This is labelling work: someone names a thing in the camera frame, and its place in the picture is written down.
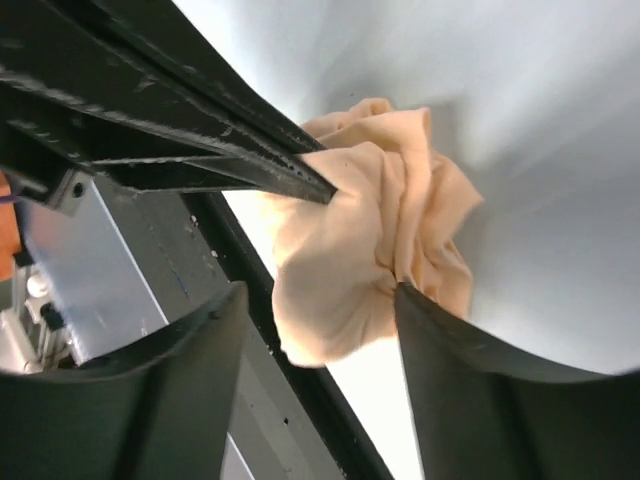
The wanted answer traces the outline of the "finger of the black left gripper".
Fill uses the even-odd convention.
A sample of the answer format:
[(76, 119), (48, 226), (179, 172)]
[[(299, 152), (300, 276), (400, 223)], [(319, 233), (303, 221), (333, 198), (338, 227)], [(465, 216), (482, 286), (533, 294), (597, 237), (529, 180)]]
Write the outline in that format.
[(184, 145), (289, 164), (322, 145), (258, 95), (172, 1), (77, 1), (106, 87), (78, 111)]
[(297, 156), (284, 164), (255, 155), (102, 159), (97, 173), (137, 192), (207, 193), (257, 190), (327, 204), (336, 188)]

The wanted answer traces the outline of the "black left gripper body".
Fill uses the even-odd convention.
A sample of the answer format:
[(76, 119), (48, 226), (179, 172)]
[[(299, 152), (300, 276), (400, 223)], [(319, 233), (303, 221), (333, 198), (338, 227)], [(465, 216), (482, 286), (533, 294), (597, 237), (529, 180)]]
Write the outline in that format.
[(1, 171), (11, 186), (2, 201), (72, 214), (97, 178), (133, 194), (158, 193), (123, 187), (95, 172), (91, 161), (219, 155), (92, 119), (78, 111), (82, 99), (46, 82), (99, 87), (97, 60), (87, 35), (49, 2), (2, 2)]

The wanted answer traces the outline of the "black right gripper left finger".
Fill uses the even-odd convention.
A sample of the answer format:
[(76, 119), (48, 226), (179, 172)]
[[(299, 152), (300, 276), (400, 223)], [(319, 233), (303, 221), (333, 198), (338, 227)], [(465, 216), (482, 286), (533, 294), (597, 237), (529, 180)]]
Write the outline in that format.
[(5, 479), (217, 479), (245, 329), (241, 282), (75, 369), (1, 377)]

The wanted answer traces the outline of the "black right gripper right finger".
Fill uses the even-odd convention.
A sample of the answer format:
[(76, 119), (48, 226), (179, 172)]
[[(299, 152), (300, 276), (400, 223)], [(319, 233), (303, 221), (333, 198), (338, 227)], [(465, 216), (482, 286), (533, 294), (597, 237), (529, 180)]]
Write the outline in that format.
[(395, 318), (429, 479), (635, 479), (639, 375), (530, 354), (451, 315), (412, 285)]

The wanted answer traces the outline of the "peach underwear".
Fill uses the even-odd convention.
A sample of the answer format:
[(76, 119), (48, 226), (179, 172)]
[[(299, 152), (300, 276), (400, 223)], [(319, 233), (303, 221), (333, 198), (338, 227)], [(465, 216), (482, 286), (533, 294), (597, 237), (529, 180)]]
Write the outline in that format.
[(334, 309), (367, 330), (353, 352), (396, 335), (394, 296), (404, 282), (466, 319), (473, 277), (454, 237), (482, 198), (434, 148), (430, 110), (372, 98), (303, 130), (323, 147), (306, 163), (336, 193), (324, 205), (300, 200), (299, 208), (283, 208), (273, 241), (277, 274), (323, 276)]

